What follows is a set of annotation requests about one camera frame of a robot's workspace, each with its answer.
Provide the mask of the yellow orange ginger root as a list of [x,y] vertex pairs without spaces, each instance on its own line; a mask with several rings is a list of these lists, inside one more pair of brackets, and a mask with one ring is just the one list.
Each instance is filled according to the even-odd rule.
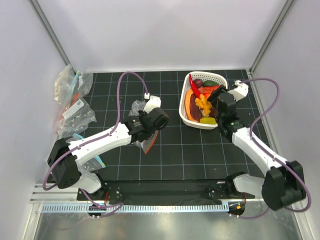
[[195,99],[195,105],[198,106],[203,117],[209,117],[213,107],[203,94]]

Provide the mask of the white perforated plastic basket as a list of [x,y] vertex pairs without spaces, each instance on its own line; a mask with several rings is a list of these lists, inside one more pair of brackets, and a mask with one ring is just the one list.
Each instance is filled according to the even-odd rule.
[[186,103],[186,96],[187,92],[191,89],[190,83],[189,83],[189,74],[191,74],[192,79],[201,79],[203,82],[205,81],[214,81],[218,85],[224,85],[226,88],[228,88],[228,82],[227,80],[216,73],[210,73],[210,72],[205,72],[205,71],[192,71],[188,72],[187,75],[184,78],[183,86],[182,86],[182,92],[181,92],[181,97],[180,97],[180,103],[179,103],[179,116],[182,119],[182,122],[189,126],[193,127],[196,129],[202,129],[202,130],[213,130],[218,127],[217,124],[204,124],[204,123],[199,123],[195,122],[193,120],[190,120],[188,118],[188,110],[186,110],[185,103]]

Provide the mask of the red chili pepper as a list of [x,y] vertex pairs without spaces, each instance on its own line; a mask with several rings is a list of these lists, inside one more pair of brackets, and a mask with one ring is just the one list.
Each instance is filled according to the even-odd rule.
[[197,88],[197,87],[195,86],[195,84],[194,84],[194,80],[195,80],[195,79],[192,77],[191,74],[189,74],[189,85],[190,85],[190,87],[191,87],[191,89],[192,89],[195,97],[199,99],[200,96],[201,96],[201,93],[200,93],[200,91],[199,91],[199,88]]

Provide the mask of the clear zip bag orange zipper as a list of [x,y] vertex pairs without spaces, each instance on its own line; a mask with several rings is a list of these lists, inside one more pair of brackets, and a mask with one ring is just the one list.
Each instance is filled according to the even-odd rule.
[[131,105],[127,121],[125,125],[128,128],[128,134],[131,135],[131,142],[140,147],[145,154],[147,154],[158,136],[159,131],[156,131],[150,139],[137,140],[137,133],[143,129],[142,124],[139,121],[139,111],[143,111],[147,102],[135,100]]

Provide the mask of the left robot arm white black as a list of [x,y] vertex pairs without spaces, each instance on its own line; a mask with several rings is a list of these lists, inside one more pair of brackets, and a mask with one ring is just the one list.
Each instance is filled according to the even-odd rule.
[[149,140],[169,122],[168,114],[156,107],[150,112],[140,111],[139,115],[129,115],[115,126],[90,137],[66,142],[57,140],[49,154],[46,177],[53,176],[59,189],[76,187],[86,191],[94,200],[106,195],[101,178],[88,171],[84,165],[94,157],[112,149]]

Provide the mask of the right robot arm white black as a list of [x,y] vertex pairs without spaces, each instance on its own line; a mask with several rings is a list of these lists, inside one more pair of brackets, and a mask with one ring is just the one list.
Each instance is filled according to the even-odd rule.
[[222,136],[241,149],[259,167],[263,177],[235,173],[226,178],[225,192],[230,198],[242,193],[263,198],[266,205],[277,211],[308,199],[302,165],[289,162],[264,144],[237,116],[235,91],[219,86],[208,97],[216,110],[216,122]]

